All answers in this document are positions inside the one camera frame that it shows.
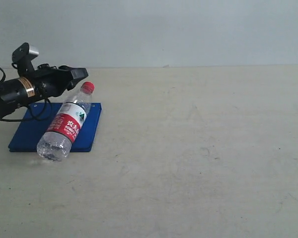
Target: white wall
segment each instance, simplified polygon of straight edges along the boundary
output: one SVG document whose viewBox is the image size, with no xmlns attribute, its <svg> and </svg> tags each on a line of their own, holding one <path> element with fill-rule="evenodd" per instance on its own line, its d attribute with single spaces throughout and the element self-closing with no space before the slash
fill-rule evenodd
<svg viewBox="0 0 298 238">
<path fill-rule="evenodd" d="M 298 0 L 0 0 L 0 65 L 25 41 L 36 64 L 295 64 Z"/>
</svg>

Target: plastic water bottle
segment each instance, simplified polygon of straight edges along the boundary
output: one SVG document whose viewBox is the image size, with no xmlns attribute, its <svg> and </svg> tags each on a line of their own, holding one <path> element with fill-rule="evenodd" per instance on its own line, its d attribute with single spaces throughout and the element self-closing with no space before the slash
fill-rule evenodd
<svg viewBox="0 0 298 238">
<path fill-rule="evenodd" d="M 61 161 L 71 150 L 91 106 L 94 85 L 85 82 L 74 94 L 69 96 L 51 125 L 37 144 L 38 154 L 45 159 Z"/>
</svg>

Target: blue plate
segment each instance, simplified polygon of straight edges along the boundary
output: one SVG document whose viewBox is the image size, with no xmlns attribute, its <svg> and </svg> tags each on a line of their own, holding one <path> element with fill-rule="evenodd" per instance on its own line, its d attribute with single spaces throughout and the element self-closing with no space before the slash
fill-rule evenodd
<svg viewBox="0 0 298 238">
<path fill-rule="evenodd" d="M 20 123 L 12 141 L 9 144 L 10 152 L 36 152 L 36 145 L 51 124 L 54 116 L 60 109 L 62 103 L 52 103 L 52 115 L 44 121 L 24 121 Z M 39 114 L 43 109 L 44 103 L 35 103 L 31 105 L 34 115 Z M 40 117 L 47 117 L 51 109 L 47 106 L 46 111 Z M 73 143 L 71 152 L 89 152 L 93 146 L 96 129 L 101 113 L 101 104 L 93 103 L 90 112 L 84 122 L 76 141 Z M 24 115 L 24 118 L 30 118 L 30 112 Z"/>
</svg>

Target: robotic arm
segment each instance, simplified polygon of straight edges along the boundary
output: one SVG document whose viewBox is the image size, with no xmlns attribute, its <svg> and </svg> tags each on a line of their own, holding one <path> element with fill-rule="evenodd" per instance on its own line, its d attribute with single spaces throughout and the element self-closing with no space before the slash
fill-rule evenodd
<svg viewBox="0 0 298 238">
<path fill-rule="evenodd" d="M 65 90 L 72 90 L 88 77 L 86 68 L 71 68 L 65 65 L 57 68 L 45 63 L 34 69 L 31 61 L 38 55 L 35 47 L 24 43 L 12 54 L 12 66 L 17 69 L 19 78 L 5 81 L 5 73 L 0 68 L 3 72 L 0 81 L 0 121 L 22 121 L 3 117 L 20 107 L 29 108 L 30 104 L 43 99 L 46 103 L 50 102 L 49 97 L 58 97 Z"/>
</svg>

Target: black cable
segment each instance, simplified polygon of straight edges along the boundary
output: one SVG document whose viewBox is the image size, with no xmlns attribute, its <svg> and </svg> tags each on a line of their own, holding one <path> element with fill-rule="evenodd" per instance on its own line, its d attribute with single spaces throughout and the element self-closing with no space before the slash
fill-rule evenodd
<svg viewBox="0 0 298 238">
<path fill-rule="evenodd" d="M 15 66 L 15 63 L 12 63 L 11 65 L 12 65 L 13 68 L 17 69 L 17 67 Z M 3 73 L 3 76 L 2 76 L 2 78 L 0 80 L 0 83 L 3 83 L 5 81 L 6 74 L 5 74 L 4 70 L 1 67 L 0 67 L 0 71 Z M 31 106 L 30 105 L 27 105 L 25 107 L 29 110 L 29 112 L 30 112 L 30 114 L 32 116 L 31 118 L 24 118 L 24 119 L 3 119 L 3 118 L 0 118 L 0 121 L 5 121 L 5 122 L 23 122 L 23 121 L 32 121 L 32 120 L 43 121 L 43 120 L 49 119 L 51 117 L 51 115 L 52 115 L 52 103 L 49 100 L 49 98 L 46 97 L 46 95 L 44 93 L 44 89 L 41 90 L 40 88 L 38 88 L 38 90 L 39 90 L 39 92 L 41 93 L 41 95 L 44 98 L 43 109 L 42 109 L 42 111 L 38 115 L 34 115 Z M 45 117 L 45 118 L 38 118 L 39 116 L 41 116 L 45 112 L 47 104 L 49 104 L 50 107 L 51 107 L 50 114 L 47 117 Z"/>
</svg>

